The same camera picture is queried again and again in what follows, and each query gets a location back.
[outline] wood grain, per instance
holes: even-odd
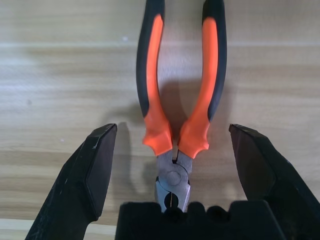
[[[153,201],[155,157],[135,65],[144,0],[0,1],[0,239],[23,239],[62,165],[94,129],[118,124],[103,215]],[[245,199],[228,126],[267,135],[320,199],[320,1],[226,0],[225,88],[193,163],[191,201],[228,209]],[[202,4],[167,0],[158,78],[175,135],[202,74]],[[87,239],[112,239],[93,228]]]

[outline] plier handle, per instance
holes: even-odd
[[[191,165],[189,169],[185,169],[182,166],[183,164],[179,163],[192,161],[200,151],[209,148],[207,132],[217,110],[226,76],[227,34],[224,1],[206,0],[203,4],[202,84],[195,109],[181,128],[178,140],[178,157],[173,162],[173,136],[170,123],[161,106],[157,79],[158,55],[164,29],[164,20],[165,0],[146,0],[137,50],[136,84],[146,126],[143,143],[150,146],[157,156],[159,174],[163,176],[163,178],[161,176],[158,177],[159,184],[162,187],[165,186],[164,189],[168,193],[172,193],[172,189],[175,191],[177,189],[186,189],[186,185],[189,185],[188,178],[187,181],[179,182],[179,179],[172,179],[173,182],[169,182],[169,179],[173,176],[172,172],[177,173],[176,177],[181,175],[181,172],[177,171],[177,167],[179,168],[179,166],[182,171],[184,169],[187,176],[191,172]],[[173,188],[168,187],[177,182],[180,183],[179,187],[177,185]],[[182,210],[184,210],[188,202],[190,185],[186,191],[188,193],[186,194],[185,192],[181,199],[177,196],[179,207]]]

